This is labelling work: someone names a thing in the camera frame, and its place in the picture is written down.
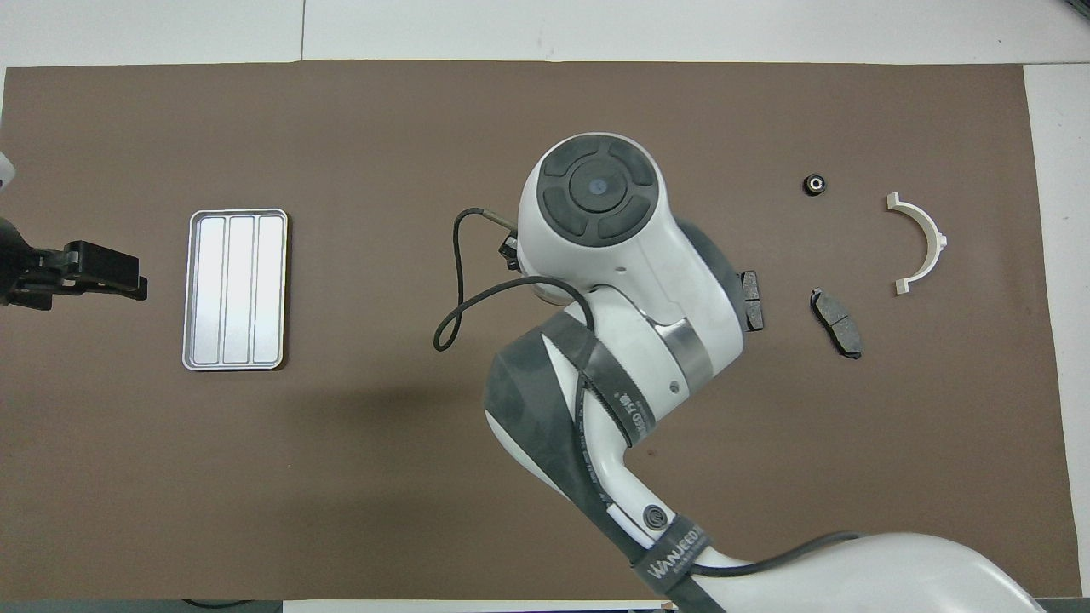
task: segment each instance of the cable strap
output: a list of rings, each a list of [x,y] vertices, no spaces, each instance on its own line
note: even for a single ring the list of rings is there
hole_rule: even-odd
[[[632,377],[594,333],[560,311],[541,326],[542,334],[583,374],[629,447],[655,429],[655,414]]]
[[[655,593],[666,594],[688,575],[697,556],[711,544],[712,538],[700,526],[678,515],[647,553],[632,565],[632,570]]]

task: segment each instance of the white floor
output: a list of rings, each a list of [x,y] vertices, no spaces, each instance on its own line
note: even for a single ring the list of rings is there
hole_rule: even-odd
[[[1082,591],[1090,596],[1090,20],[1062,0],[0,1],[0,72],[377,58],[1052,64],[1027,65],[1026,88]],[[401,610],[413,606],[426,609]],[[304,602],[284,610],[317,609]]]

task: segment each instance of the silver rectangular tray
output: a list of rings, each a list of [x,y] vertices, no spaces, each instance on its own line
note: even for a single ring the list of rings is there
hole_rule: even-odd
[[[288,214],[198,211],[190,218],[182,363],[272,370],[283,360]]]

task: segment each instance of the white c-shaped plastic part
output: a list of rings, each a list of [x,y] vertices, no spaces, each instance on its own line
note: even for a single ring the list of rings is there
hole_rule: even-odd
[[[938,263],[938,254],[946,249],[946,236],[938,231],[938,226],[935,225],[935,220],[931,218],[922,208],[916,206],[915,204],[909,204],[907,202],[900,201],[900,194],[893,192],[886,196],[886,208],[889,211],[896,211],[898,213],[904,213],[923,228],[923,235],[928,237],[928,257],[920,265],[920,269],[916,272],[911,277],[905,277],[904,279],[897,279],[894,281],[894,287],[897,288],[897,296],[903,293],[908,293],[908,284],[916,283],[923,277],[928,276],[928,273],[935,267]]]

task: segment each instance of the brown mat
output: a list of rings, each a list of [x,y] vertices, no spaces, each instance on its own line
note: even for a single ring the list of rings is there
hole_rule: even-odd
[[[431,348],[455,214],[514,216],[588,130],[761,278],[768,328],[629,454],[654,491],[743,558],[918,531],[1078,593],[1020,68],[306,62],[9,70],[0,214],[140,256],[150,298],[0,311],[0,598],[652,597],[485,424],[494,351],[553,309],[510,292]],[[950,243],[901,297],[924,243],[894,190]],[[222,207],[292,216],[279,372],[182,368],[189,217]],[[470,290],[508,278],[465,226]]]

